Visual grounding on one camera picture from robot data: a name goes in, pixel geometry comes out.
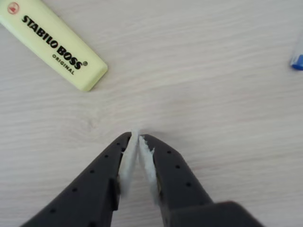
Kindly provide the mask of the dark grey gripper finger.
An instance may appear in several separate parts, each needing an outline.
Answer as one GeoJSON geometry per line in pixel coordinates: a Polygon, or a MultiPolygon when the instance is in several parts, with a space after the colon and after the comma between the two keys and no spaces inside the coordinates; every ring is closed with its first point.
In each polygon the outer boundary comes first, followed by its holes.
{"type": "Polygon", "coordinates": [[[154,167],[156,190],[166,227],[260,227],[262,224],[233,201],[215,203],[182,155],[158,138],[140,136],[140,154],[154,167]]]}
{"type": "Polygon", "coordinates": [[[138,134],[125,132],[109,144],[25,227],[109,227],[127,194],[136,161],[138,134]]]}

